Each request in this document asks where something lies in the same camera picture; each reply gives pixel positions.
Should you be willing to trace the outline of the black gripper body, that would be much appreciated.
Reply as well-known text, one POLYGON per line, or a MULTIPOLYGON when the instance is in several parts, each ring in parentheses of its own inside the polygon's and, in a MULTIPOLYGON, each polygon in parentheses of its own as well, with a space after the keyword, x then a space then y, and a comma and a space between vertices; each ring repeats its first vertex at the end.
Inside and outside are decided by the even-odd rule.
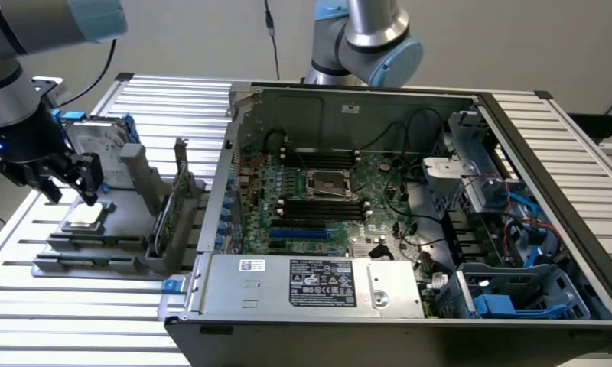
POLYGON ((74 182, 72 155, 47 108, 39 108, 26 120, 0 128, 0 174, 18 186, 35 187, 46 177, 74 182))

